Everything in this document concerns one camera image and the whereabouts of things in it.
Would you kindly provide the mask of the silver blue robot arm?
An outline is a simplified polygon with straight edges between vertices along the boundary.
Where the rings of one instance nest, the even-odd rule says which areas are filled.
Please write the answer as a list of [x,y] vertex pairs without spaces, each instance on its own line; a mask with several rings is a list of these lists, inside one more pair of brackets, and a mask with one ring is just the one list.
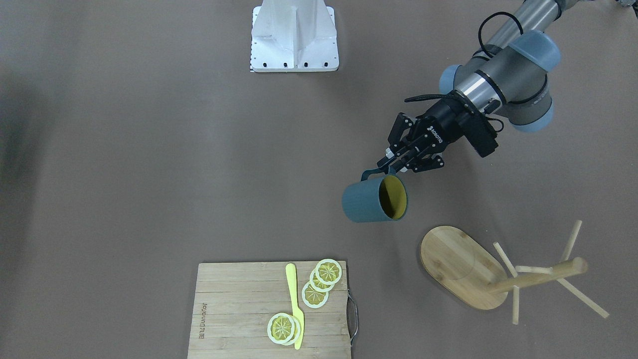
[[554,102],[548,73],[561,53],[545,30],[572,8],[574,0],[525,0],[515,13],[464,65],[449,66],[441,75],[439,92],[407,98],[434,100],[416,117],[397,115],[389,147],[372,174],[423,172],[444,166],[445,148],[465,138],[481,157],[497,148],[492,115],[508,118],[522,132],[535,132],[551,123]]

